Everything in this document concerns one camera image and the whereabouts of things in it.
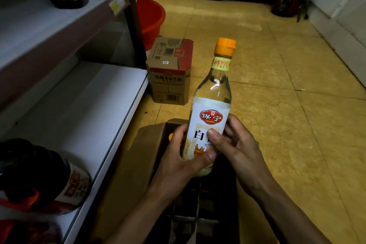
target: open cardboard box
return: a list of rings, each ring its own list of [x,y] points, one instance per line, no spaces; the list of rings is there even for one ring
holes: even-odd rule
[[[135,155],[135,164],[143,161],[140,163],[147,166],[144,172],[133,175],[134,181],[143,182],[140,185],[141,193],[159,166],[169,144],[169,134],[186,122],[171,119],[138,131],[129,154]],[[146,152],[149,153],[148,157],[138,156]],[[190,180],[173,204],[162,213],[146,240],[146,243],[161,244],[183,242],[239,243],[236,178],[223,155],[217,157],[209,175]]]

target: tiled floor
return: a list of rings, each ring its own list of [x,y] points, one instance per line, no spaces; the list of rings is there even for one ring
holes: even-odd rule
[[[157,104],[146,92],[123,149],[141,126],[187,119],[217,38],[235,39],[231,112],[260,142],[277,181],[334,244],[366,243],[366,90],[313,26],[276,17],[263,4],[156,1],[167,13],[161,35],[194,40],[190,100]],[[119,189],[122,172],[119,166],[99,209],[94,234],[101,238],[124,214],[115,204],[126,194]],[[239,215],[243,243],[276,242],[242,191]]]

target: plastic bucket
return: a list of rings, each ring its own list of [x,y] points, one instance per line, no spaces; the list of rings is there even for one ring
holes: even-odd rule
[[[165,20],[165,10],[153,0],[137,0],[137,10],[145,50],[149,50],[160,34],[160,27]]]

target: glass bottle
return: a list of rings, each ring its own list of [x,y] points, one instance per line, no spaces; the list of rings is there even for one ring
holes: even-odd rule
[[[211,149],[207,131],[213,128],[224,132],[231,105],[231,90],[228,71],[236,41],[219,38],[216,43],[211,70],[198,86],[193,96],[187,139],[182,157],[185,160]],[[202,169],[197,176],[208,175],[213,164]]]

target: bottle cap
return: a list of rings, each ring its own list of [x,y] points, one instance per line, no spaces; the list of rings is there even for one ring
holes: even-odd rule
[[[232,57],[236,48],[236,41],[227,38],[219,38],[215,47],[215,54]]]

